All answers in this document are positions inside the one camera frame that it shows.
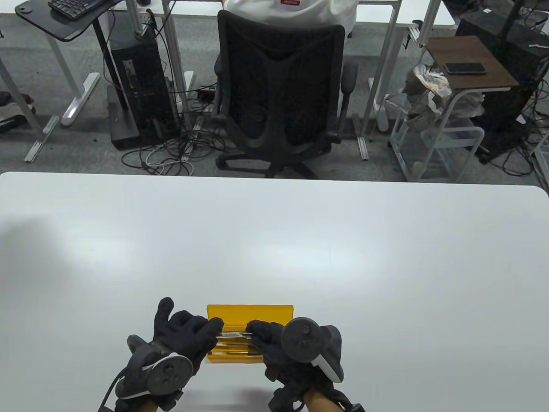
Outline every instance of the chair backrest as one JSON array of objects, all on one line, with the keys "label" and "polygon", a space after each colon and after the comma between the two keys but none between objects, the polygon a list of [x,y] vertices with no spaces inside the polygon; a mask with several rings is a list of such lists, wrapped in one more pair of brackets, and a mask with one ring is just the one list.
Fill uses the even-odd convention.
[{"label": "chair backrest", "polygon": [[229,138],[272,163],[314,157],[337,128],[342,26],[307,29],[217,15]]}]

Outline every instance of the pen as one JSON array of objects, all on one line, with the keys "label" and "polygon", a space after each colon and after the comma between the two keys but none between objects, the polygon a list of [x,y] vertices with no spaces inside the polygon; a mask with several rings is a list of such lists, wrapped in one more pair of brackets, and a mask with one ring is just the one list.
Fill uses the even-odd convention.
[{"label": "pen", "polygon": [[229,356],[261,356],[261,352],[257,350],[249,350],[247,352],[210,352],[208,355],[214,355],[214,356],[223,356],[223,355],[229,355]]},{"label": "pen", "polygon": [[254,347],[253,345],[247,344],[247,343],[218,343],[216,346],[223,346],[223,347],[227,347],[227,346],[245,346],[247,348],[253,348]]}]

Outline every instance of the keyboard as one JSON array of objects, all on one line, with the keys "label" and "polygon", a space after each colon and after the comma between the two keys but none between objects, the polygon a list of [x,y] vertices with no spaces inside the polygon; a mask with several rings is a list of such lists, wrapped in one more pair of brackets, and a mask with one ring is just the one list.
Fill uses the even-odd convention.
[{"label": "keyboard", "polygon": [[108,0],[49,0],[48,5],[70,20],[83,17]]}]

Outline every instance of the smartphone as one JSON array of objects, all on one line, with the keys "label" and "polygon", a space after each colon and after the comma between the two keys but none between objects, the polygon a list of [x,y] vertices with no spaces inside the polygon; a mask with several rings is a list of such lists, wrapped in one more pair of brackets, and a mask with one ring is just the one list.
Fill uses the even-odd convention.
[{"label": "smartphone", "polygon": [[448,74],[453,75],[486,74],[482,63],[446,63],[444,66]]}]

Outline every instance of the chair armrest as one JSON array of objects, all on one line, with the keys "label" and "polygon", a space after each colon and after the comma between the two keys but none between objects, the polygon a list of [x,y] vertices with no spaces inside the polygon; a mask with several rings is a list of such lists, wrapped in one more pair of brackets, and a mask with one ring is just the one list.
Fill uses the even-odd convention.
[{"label": "chair armrest", "polygon": [[221,74],[223,73],[221,67],[221,54],[218,54],[217,59],[215,60],[214,72],[217,77],[221,77]]},{"label": "chair armrest", "polygon": [[338,139],[343,138],[343,129],[349,110],[349,99],[356,86],[356,77],[358,74],[358,62],[356,60],[347,60],[343,65],[341,72],[341,92],[343,93],[343,102],[341,103],[341,112],[339,113]]},{"label": "chair armrest", "polygon": [[351,94],[356,86],[356,77],[358,75],[358,62],[350,59],[343,65],[341,72],[341,92]]},{"label": "chair armrest", "polygon": [[215,86],[214,106],[212,107],[211,114],[215,118],[221,112],[221,77],[223,73],[221,68],[221,54],[217,56],[217,60],[215,61],[214,72],[217,76],[217,84]]}]

